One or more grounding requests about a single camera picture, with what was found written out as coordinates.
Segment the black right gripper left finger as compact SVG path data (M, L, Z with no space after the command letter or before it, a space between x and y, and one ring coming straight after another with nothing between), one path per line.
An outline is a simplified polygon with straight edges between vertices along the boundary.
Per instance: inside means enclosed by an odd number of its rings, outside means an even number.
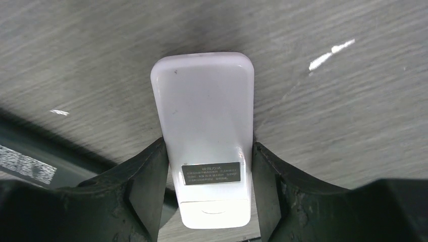
M78 186L1 182L1 241L157 241L168 174L163 138Z

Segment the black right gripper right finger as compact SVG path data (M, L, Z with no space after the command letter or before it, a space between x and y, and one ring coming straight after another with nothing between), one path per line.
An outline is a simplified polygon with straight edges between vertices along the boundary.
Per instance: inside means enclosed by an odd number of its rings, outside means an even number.
M427 241L425 179L383 178L350 190L259 142L252 179L262 241Z

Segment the white remote control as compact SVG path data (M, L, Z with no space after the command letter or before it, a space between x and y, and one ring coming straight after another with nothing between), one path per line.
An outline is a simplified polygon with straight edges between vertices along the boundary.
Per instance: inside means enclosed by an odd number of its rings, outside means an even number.
M183 224L251 219L254 67L239 52L163 57L150 73Z

